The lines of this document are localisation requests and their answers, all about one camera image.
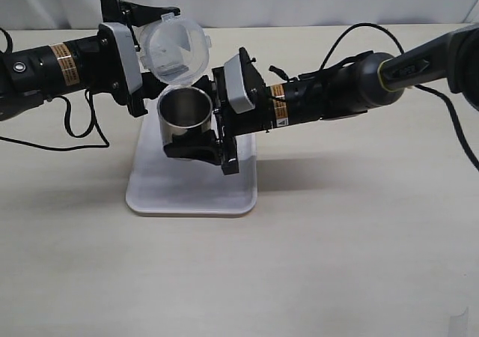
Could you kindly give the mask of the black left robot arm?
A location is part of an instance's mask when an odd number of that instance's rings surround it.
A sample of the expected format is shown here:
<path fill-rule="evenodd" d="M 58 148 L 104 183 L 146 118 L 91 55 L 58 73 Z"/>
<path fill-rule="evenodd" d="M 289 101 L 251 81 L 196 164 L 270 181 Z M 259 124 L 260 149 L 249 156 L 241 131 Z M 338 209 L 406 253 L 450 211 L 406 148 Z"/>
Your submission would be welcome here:
<path fill-rule="evenodd" d="M 144 101 L 166 84 L 141 71 L 142 50 L 135 28 L 177 17 L 178 7 L 152 7 L 124 0 L 100 0 L 97 33 L 76 40 L 14 52 L 1 52 L 1 119 L 6 121 L 45 101 L 84 90 L 110 94 L 137 118 Z"/>

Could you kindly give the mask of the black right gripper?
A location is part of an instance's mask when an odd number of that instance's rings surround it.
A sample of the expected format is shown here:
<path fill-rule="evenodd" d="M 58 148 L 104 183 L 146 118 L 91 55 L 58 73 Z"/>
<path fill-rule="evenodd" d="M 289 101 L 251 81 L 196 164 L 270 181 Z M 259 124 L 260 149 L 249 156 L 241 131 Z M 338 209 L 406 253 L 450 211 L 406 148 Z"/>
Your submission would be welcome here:
<path fill-rule="evenodd" d="M 240 172 L 237 136 L 256 133 L 262 130 L 262 122 L 257 110 L 237 114 L 228 102 L 225 73 L 223 67 L 212 70 L 213 80 L 202 76 L 192 86 L 205 94 L 213 94 L 214 115 L 219 133 L 219 142 L 213 130 L 188 132 L 172 136 L 172 142 L 163 146 L 169 158 L 197 160 L 220 166 L 224 175 Z"/>

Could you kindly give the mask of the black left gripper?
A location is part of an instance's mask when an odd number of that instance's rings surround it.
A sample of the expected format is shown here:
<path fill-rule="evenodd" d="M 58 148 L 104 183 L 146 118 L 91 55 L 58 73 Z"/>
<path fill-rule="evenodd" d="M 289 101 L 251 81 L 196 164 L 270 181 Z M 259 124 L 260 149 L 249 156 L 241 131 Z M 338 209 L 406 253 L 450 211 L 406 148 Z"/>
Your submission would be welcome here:
<path fill-rule="evenodd" d="M 147 114 L 143 99 L 155 100 L 167 84 L 151 72 L 141 73 L 137 52 L 139 42 L 133 29 L 161 20 L 178 7 L 153 7 L 123 0 L 100 0 L 102 22 L 98 26 L 103 61 L 102 88 L 131 116 Z"/>

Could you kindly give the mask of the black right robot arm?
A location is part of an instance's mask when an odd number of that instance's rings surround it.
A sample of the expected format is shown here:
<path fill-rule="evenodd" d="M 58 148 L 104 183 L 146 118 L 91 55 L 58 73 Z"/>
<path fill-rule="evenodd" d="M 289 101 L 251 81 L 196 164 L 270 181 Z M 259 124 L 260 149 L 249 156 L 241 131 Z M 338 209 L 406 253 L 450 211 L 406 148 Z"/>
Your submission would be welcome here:
<path fill-rule="evenodd" d="M 239 172 L 240 136 L 362 115 L 396 103 L 407 88 L 427 91 L 445 79 L 453 94 L 478 105 L 478 26 L 450 31 L 399 55 L 365 51 L 267 85 L 245 48 L 194 85 L 168 88 L 157 105 L 167 157 Z"/>

